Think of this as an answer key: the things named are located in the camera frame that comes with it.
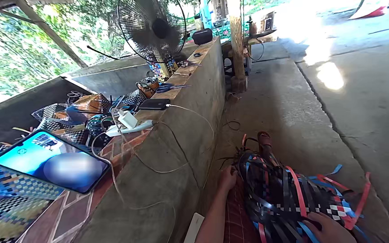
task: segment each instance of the blue-handled scissors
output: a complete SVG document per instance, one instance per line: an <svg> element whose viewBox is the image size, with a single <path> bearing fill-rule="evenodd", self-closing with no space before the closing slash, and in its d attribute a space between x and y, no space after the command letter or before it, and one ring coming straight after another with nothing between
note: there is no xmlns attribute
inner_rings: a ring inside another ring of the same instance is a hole
<svg viewBox="0 0 389 243"><path fill-rule="evenodd" d="M161 83L160 87L156 89L156 93L164 93L169 91L170 89L180 89L183 87L188 87L190 85L174 85L172 83Z"/></svg>

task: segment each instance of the power strip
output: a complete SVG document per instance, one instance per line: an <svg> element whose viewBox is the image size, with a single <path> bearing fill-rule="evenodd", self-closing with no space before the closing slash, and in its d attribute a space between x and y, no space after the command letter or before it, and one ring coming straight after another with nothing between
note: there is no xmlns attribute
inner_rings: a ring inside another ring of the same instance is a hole
<svg viewBox="0 0 389 243"><path fill-rule="evenodd" d="M136 126L132 129L128 129L122 124L118 124L118 126L119 126L119 129L121 130L121 133L125 134L125 133L129 133L129 132L141 131L141 130L150 128L153 126L153 120L138 121ZM109 127L109 129L106 131L106 135L108 135L109 137L115 137L115 136L120 135L117 126L111 125Z"/></svg>

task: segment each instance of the hand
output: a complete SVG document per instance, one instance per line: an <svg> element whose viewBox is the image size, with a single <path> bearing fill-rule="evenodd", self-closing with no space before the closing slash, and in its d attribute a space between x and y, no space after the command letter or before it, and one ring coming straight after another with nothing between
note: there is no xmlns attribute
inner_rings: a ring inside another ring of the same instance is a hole
<svg viewBox="0 0 389 243"><path fill-rule="evenodd" d="M322 225L322 231L319 231L309 221L303 221L321 243L357 243L347 229L327 215L323 213L309 213L307 217Z"/></svg>
<svg viewBox="0 0 389 243"><path fill-rule="evenodd" d="M235 186L236 170L233 166L228 166L220 173L219 190L228 192Z"/></svg>

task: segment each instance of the sunlight on floor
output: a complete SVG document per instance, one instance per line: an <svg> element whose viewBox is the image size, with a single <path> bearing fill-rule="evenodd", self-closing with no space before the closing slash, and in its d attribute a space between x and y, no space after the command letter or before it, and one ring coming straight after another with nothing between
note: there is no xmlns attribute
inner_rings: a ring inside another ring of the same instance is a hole
<svg viewBox="0 0 389 243"><path fill-rule="evenodd" d="M316 15L319 1L291 1L277 10L275 23L280 38L290 38L296 44L306 45L304 61L307 65L328 61L333 42L328 38L330 28Z"/></svg>
<svg viewBox="0 0 389 243"><path fill-rule="evenodd" d="M316 70L318 71L318 79L325 84L325 87L331 90L339 90L343 87L342 75L334 63L324 63Z"/></svg>

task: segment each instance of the black speaker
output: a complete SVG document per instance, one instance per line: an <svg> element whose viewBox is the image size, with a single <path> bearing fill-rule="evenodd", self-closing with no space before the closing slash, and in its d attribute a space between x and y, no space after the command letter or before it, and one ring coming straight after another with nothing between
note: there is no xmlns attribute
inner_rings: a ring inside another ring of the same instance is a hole
<svg viewBox="0 0 389 243"><path fill-rule="evenodd" d="M192 35L195 44L202 45L213 39L213 31L210 28L198 30Z"/></svg>

